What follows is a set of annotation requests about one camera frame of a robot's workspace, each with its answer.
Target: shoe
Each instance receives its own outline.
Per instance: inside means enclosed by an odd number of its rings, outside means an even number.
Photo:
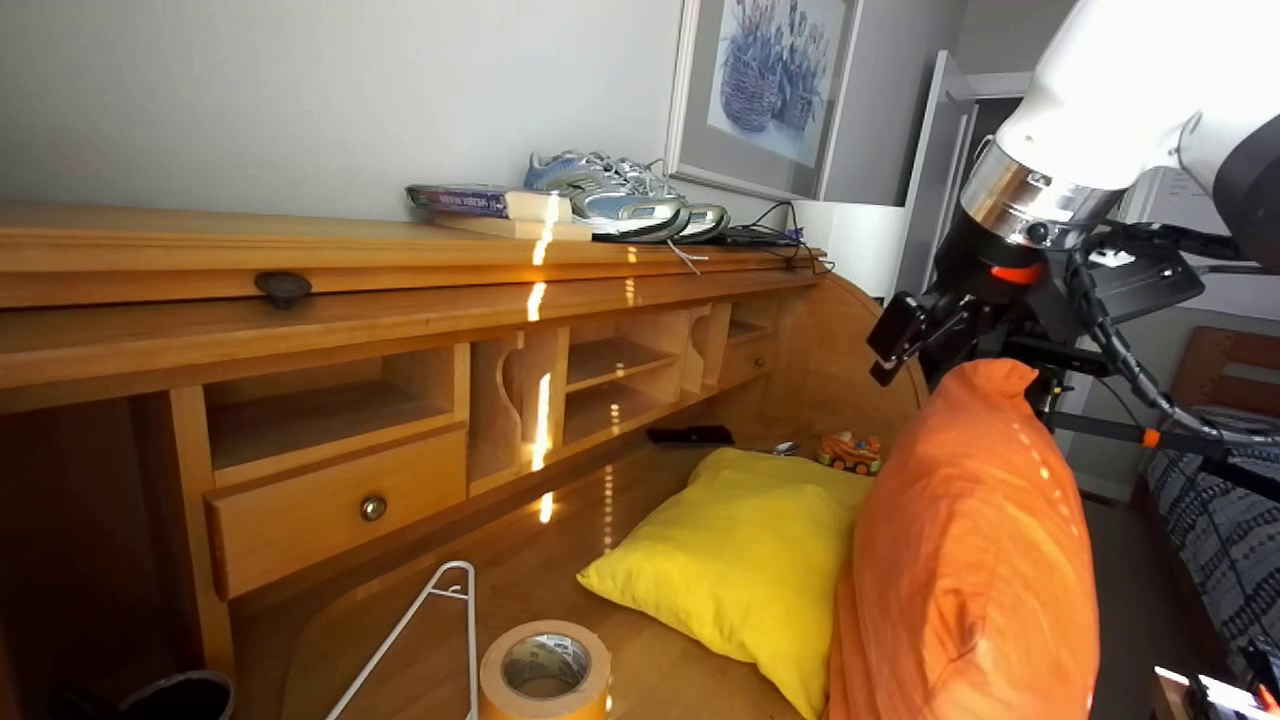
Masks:
[[[685,202],[651,165],[603,152],[533,156],[524,189],[565,191],[573,213],[590,225],[597,240],[685,240],[724,227],[724,207]]]

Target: yellow pillow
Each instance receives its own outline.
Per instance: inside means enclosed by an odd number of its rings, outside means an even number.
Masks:
[[[574,579],[824,712],[832,595],[873,478],[803,457],[715,447],[686,489]]]

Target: picture frame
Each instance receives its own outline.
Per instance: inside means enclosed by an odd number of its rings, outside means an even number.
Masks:
[[[861,0],[685,0],[667,174],[815,200]]]

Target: white wall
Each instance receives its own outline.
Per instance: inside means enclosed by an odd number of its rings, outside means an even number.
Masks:
[[[954,60],[962,73],[1033,73],[1077,0],[966,0]]]
[[[927,75],[966,0],[861,0],[828,200],[905,202]]]
[[[960,2],[862,0],[845,196],[898,182]],[[402,182],[517,182],[528,152],[651,160],[674,28],[681,0],[2,0],[0,200],[402,216]]]

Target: masking tape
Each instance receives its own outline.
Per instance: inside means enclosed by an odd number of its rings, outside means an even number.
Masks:
[[[478,720],[603,720],[606,648],[565,618],[506,626],[478,659]]]

